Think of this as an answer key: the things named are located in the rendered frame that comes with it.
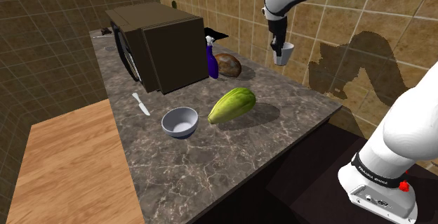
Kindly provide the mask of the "white knife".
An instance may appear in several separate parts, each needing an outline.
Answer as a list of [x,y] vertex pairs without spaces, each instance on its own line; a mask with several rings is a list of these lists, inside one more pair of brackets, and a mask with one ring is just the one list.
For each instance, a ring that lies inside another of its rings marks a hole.
[[138,106],[142,110],[142,112],[144,114],[146,114],[147,116],[150,116],[150,112],[148,111],[148,109],[145,107],[144,103],[139,98],[139,95],[135,92],[135,93],[132,93],[132,96],[138,101]]

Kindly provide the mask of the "green papaya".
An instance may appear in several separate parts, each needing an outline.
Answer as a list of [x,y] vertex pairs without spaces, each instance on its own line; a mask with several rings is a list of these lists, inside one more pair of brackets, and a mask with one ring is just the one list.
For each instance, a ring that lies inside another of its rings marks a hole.
[[221,124],[250,111],[256,103],[255,94],[248,88],[233,88],[212,108],[208,115],[210,124]]

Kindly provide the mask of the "blue spray bottle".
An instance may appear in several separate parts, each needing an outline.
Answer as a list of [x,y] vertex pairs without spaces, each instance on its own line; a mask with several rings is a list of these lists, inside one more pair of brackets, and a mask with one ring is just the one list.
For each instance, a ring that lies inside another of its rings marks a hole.
[[218,78],[218,62],[213,55],[213,43],[214,38],[211,36],[206,36],[206,57],[208,63],[208,74],[211,78]]

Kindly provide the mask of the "brown round bread loaf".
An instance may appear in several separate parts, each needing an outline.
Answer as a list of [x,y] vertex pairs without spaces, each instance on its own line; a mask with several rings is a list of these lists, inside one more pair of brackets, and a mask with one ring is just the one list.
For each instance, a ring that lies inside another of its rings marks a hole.
[[218,72],[226,77],[238,77],[241,74],[241,63],[231,54],[219,53],[215,55],[218,63]]

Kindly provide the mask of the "grey blue bowl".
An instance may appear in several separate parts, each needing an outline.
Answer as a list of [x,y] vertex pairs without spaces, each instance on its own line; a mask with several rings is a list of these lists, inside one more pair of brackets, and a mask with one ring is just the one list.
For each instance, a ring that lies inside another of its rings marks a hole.
[[177,107],[167,112],[161,119],[163,131],[173,138],[190,137],[197,129],[199,115],[190,107]]

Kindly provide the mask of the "dark robot stand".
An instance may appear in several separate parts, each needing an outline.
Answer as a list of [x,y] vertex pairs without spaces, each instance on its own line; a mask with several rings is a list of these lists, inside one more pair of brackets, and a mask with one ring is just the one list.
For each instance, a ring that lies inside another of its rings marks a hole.
[[[340,147],[306,140],[293,148],[268,185],[286,205],[286,214],[274,224],[393,224],[351,203],[338,181],[338,170],[364,144],[363,138]],[[438,224],[438,176],[415,164],[409,183],[418,204],[415,224]]]

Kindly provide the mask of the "white cup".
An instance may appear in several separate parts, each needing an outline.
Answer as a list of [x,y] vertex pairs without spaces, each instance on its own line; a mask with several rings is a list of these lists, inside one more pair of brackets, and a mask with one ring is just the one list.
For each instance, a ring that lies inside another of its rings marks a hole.
[[288,63],[293,50],[293,44],[284,42],[281,50],[273,50],[273,63],[278,66],[285,66]]

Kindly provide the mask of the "dark brown microwave oven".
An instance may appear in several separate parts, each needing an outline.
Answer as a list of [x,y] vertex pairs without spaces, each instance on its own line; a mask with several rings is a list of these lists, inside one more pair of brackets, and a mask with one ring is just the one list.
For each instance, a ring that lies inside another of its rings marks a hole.
[[119,57],[150,93],[209,78],[202,17],[156,2],[107,10]]

